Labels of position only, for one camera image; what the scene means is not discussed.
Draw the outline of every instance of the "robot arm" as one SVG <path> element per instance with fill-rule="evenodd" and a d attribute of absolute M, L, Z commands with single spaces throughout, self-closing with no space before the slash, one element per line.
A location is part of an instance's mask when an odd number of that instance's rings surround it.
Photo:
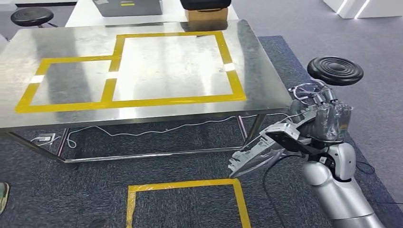
<path fill-rule="evenodd" d="M 313 104 L 295 101 L 290 112 L 298 116 L 270 125 L 242 151 L 235 152 L 230 159 L 230 177 L 271 166 L 291 152 L 302 152 L 309 156 L 303 166 L 306 182 L 333 227 L 384 228 L 355 181 L 355 150 L 343 142 L 352 108 L 338 101 L 323 81 L 314 82 L 310 84 L 315 87 L 312 92 L 299 91 L 304 96 L 300 99 L 311 99 Z"/>

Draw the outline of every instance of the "stainless steel table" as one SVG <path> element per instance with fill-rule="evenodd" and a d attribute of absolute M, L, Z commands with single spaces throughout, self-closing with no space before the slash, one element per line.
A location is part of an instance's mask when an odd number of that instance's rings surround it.
<path fill-rule="evenodd" d="M 244 20 L 22 29 L 0 61 L 1 134 L 62 163 L 240 148 L 64 159 L 71 127 L 238 115 L 248 142 L 291 104 Z M 239 115 L 253 114 L 247 134 Z M 47 126 L 66 128 L 56 154 L 12 132 Z"/>

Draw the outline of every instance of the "black stool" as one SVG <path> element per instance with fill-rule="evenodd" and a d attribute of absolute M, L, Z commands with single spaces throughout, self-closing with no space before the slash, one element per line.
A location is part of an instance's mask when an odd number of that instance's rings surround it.
<path fill-rule="evenodd" d="M 42 25 L 45 23 L 57 27 L 57 25 L 49 23 L 53 16 L 53 12 L 46 8 L 30 7 L 15 11 L 11 15 L 11 21 L 22 27 L 38 26 L 39 28 L 43 28 Z"/>
<path fill-rule="evenodd" d="M 307 67 L 309 75 L 332 86 L 349 86 L 364 76 L 363 69 L 348 59 L 324 56 L 312 59 Z"/>

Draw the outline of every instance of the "yellow tape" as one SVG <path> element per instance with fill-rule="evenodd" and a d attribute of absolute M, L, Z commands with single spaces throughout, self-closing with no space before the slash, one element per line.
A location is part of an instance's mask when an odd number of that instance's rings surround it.
<path fill-rule="evenodd" d="M 237 200 L 238 210 L 240 212 L 240 222 L 242 224 L 242 228 L 250 228 L 250 221 L 248 210 L 246 209 L 245 199 L 243 198 L 242 187 L 240 186 L 240 182 L 238 179 L 234 179 L 236 183 L 233 183 L 235 198 Z"/>
<path fill-rule="evenodd" d="M 125 39 L 116 36 L 115 48 L 112 54 L 113 59 L 111 61 L 111 65 L 109 66 L 109 72 L 115 72 L 119 70 L 124 45 L 125 45 Z"/>
<path fill-rule="evenodd" d="M 101 96 L 102 103 L 109 103 L 112 101 L 116 87 L 116 80 L 116 78 L 109 78 L 105 81 L 104 91 Z"/>
<path fill-rule="evenodd" d="M 127 192 L 126 228 L 132 228 L 133 213 L 135 207 L 136 207 L 136 192 L 130 191 L 129 188 L 129 191 Z"/>
<path fill-rule="evenodd" d="M 88 56 L 88 57 L 61 57 L 61 58 L 44 58 L 35 73 L 45 75 L 50 64 L 55 63 L 72 63 L 86 61 L 110 60 L 109 72 L 117 72 L 120 68 L 123 48 L 126 38 L 142 38 L 142 37 L 174 37 L 174 36 L 207 36 L 214 35 L 222 57 L 224 65 L 230 65 L 232 59 L 225 42 L 224 36 L 220 31 L 210 32 L 170 32 L 170 33 L 144 33 L 144 34 L 121 34 L 116 36 L 116 43 L 113 54 L 111 56 Z M 238 78 L 237 72 L 233 70 L 227 71 L 228 81 L 232 89 L 232 94 L 228 95 L 209 95 L 209 96 L 191 96 L 191 97 L 173 97 L 160 99 L 144 99 L 129 101 L 113 101 L 117 79 L 107 79 L 105 81 L 104 90 L 102 92 L 100 102 L 90 103 L 71 103 L 71 104 L 46 104 L 46 105 L 29 105 L 33 99 L 39 83 L 29 84 L 21 100 L 15 107 L 17 113 L 36 113 L 36 112 L 67 112 L 67 111 L 83 111 L 106 108 L 124 108 L 124 107 L 144 107 L 144 106 L 160 106 L 160 105 L 184 105 L 199 104 L 213 102 L 230 102 L 244 101 L 246 96 L 243 92 L 242 85 Z"/>
<path fill-rule="evenodd" d="M 240 185 L 239 180 L 237 179 L 192 180 L 192 181 L 160 183 L 160 184 L 131 185 L 128 187 L 127 191 L 126 228 L 132 228 L 136 192 L 138 191 L 193 188 L 193 187 L 216 186 L 216 185 L 233 185 L 242 228 L 250 228 L 248 210 L 246 209 L 245 199 L 242 193 L 242 187 Z"/>

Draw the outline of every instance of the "person's foot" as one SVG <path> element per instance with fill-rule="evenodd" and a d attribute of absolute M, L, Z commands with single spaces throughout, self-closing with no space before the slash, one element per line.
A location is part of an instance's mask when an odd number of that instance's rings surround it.
<path fill-rule="evenodd" d="M 7 198 L 9 197 L 10 186 L 7 183 L 0 183 L 0 214 L 3 213 L 7 204 Z"/>

